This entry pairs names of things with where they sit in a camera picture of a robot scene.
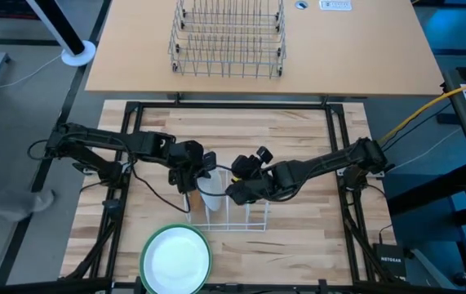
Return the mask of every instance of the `wooden table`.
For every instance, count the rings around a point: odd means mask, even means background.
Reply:
[[[318,0],[284,0],[286,48],[280,78],[181,76],[167,53],[176,0],[111,4],[88,91],[336,96],[439,95],[442,75],[410,0],[352,0],[321,11]]]
[[[107,100],[98,128],[119,131],[125,104],[124,100]],[[347,103],[344,109],[350,140],[369,136],[363,104]],[[239,154],[253,154],[261,145],[273,153],[273,163],[293,158],[305,160],[331,151],[322,110],[146,109],[141,129],[168,132],[178,141],[197,140],[216,152],[218,164],[226,166]],[[113,152],[97,152],[113,160]],[[161,195],[183,205],[176,187],[167,183],[166,168],[140,162],[136,170]],[[84,185],[97,181],[96,176],[88,177]],[[370,183],[382,188],[380,181]],[[336,187],[332,172],[308,181],[291,201],[271,203],[265,232],[205,232],[213,251],[208,283],[315,284],[324,278],[330,285],[351,284]],[[61,275],[69,274],[95,243],[105,192],[105,187],[96,186],[81,194]],[[391,221],[387,202],[380,192],[369,188],[362,191],[362,207],[370,243],[375,243],[379,230]],[[262,209],[254,206],[252,211],[254,216],[260,216]],[[139,255],[148,237],[176,222],[185,222],[182,213],[155,198],[139,181],[131,180],[115,279],[134,281],[139,274]],[[391,229],[384,231],[384,241],[395,242]],[[354,242],[364,279],[362,251]],[[106,261],[107,252],[102,259],[102,274]]]

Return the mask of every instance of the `black box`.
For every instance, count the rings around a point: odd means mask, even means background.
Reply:
[[[25,0],[0,0],[0,18],[38,20],[38,16]]]
[[[406,281],[405,254],[397,245],[374,244],[374,250],[381,265],[386,266],[394,276]]]

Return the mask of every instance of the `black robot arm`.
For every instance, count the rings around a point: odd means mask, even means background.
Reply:
[[[87,147],[97,147],[126,152],[128,163],[109,162]],[[136,160],[159,163],[169,168],[169,183],[177,185],[180,193],[196,189],[194,179],[205,170],[213,168],[214,153],[204,156],[203,147],[194,140],[176,143],[174,136],[155,132],[137,131],[122,134],[84,127],[74,123],[57,126],[46,145],[51,158],[73,158],[81,171],[97,172],[104,185],[120,188],[123,174],[131,172]]]
[[[261,168],[273,158],[264,147],[257,152],[259,157],[240,155],[232,165],[233,174],[239,178],[225,193],[242,205],[258,199],[282,202],[293,198],[308,179],[346,167],[344,187],[361,188],[366,184],[368,172],[384,171],[387,159],[375,140],[359,139],[348,148],[307,161],[284,161]]]

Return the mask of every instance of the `white stand base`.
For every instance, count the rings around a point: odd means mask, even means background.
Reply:
[[[95,58],[96,47],[95,44],[89,41],[82,41],[84,44],[84,51],[76,56],[70,55],[66,50],[62,51],[62,61],[70,66],[87,65]]]

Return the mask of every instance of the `metal wire basket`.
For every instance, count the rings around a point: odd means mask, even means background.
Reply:
[[[178,0],[169,54],[179,74],[280,77],[283,0]]]
[[[231,182],[233,175],[229,171],[221,171],[223,190]],[[189,204],[184,198],[184,208]],[[202,231],[214,232],[264,232],[269,217],[269,202],[259,201],[254,204],[238,206],[228,196],[220,197],[222,205],[212,211],[207,205],[203,210],[186,213],[187,222]]]

